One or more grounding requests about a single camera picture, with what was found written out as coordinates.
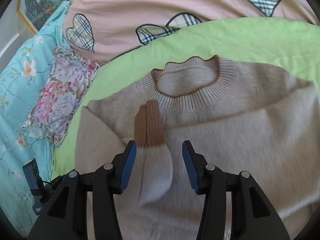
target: light green fabric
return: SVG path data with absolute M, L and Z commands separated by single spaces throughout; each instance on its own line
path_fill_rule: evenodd
M 81 106 L 112 95 L 153 68 L 163 69 L 168 61 L 182 62 L 191 56 L 208 59 L 215 54 L 278 65 L 320 85 L 319 26 L 278 18 L 225 19 L 183 28 L 112 60 L 99 70 Z M 53 178 L 74 168 L 79 120 L 80 110 L 62 146 L 54 151 Z

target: sweater neckline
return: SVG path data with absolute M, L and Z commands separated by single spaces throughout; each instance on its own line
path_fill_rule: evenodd
M 234 61 L 224 59 L 218 55 L 203 60 L 200 57 L 191 57 L 182 63 L 168 62 L 164 69 L 153 69 L 142 78 L 142 83 L 149 100 L 155 99 L 159 108 L 164 111 L 194 111 L 213 104 L 231 87 L 234 78 Z M 189 68 L 209 67 L 218 72 L 217 78 L 208 85 L 177 96 L 172 96 L 159 90 L 157 82 L 164 73 L 173 73 Z

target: white wall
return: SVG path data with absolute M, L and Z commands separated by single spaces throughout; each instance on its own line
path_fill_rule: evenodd
M 17 14 L 18 0 L 12 0 L 0 19 L 0 73 L 23 42 L 33 35 Z

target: metal rivet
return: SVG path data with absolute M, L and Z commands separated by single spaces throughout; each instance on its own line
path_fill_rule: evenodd
M 113 165 L 112 165 L 112 163 L 107 163 L 107 164 L 103 165 L 103 168 L 105 170 L 111 170 L 113 168 Z
M 243 171 L 243 172 L 241 172 L 241 176 L 244 178 L 248 178 L 248 177 L 250 177 L 250 173 L 247 171 Z
M 76 171 L 70 171 L 69 172 L 69 177 L 70 178 L 74 178 L 74 177 L 76 177 L 78 175 L 78 172 L 76 172 Z
M 207 164 L 205 167 L 209 171 L 213 171 L 216 168 L 216 166 L 214 166 L 213 164 Z

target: knit sweater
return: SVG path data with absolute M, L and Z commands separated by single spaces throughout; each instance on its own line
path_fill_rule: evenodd
M 191 189 L 182 158 L 190 140 L 223 171 L 249 171 L 294 238 L 319 200 L 319 117 L 312 82 L 268 64 L 192 57 L 83 107 L 76 169 L 95 171 L 134 139 L 128 188 L 115 195 L 123 238 L 194 240 L 204 196 Z M 90 195 L 87 216 L 94 239 Z

